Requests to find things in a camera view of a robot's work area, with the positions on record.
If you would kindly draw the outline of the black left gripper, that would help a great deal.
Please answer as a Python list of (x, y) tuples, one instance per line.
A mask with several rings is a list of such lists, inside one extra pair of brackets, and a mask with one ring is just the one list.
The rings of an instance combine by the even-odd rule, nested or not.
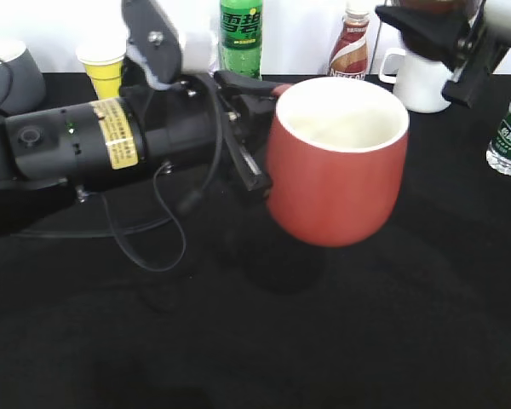
[(241, 203), (263, 203), (272, 181), (251, 155), (260, 146), (260, 98), (280, 97), (292, 84), (227, 70), (179, 78), (167, 90), (141, 85), (141, 172), (169, 161), (178, 169), (221, 159), (226, 142), (230, 183)]

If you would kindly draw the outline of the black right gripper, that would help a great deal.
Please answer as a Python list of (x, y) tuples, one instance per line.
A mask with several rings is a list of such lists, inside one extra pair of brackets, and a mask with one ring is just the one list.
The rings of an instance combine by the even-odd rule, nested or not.
[(452, 72), (441, 94), (471, 107), (510, 47), (485, 22), (483, 1), (392, 1), (376, 7), (408, 50)]

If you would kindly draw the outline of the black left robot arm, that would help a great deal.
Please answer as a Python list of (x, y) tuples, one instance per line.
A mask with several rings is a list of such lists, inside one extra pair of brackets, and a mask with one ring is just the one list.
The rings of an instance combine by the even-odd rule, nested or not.
[(205, 182), (180, 202), (190, 212), (218, 172), (253, 199), (272, 186), (256, 162), (278, 99), (278, 83), (229, 72), (144, 84), (105, 100), (0, 117), (0, 236), (18, 233), (87, 199), (207, 165)]

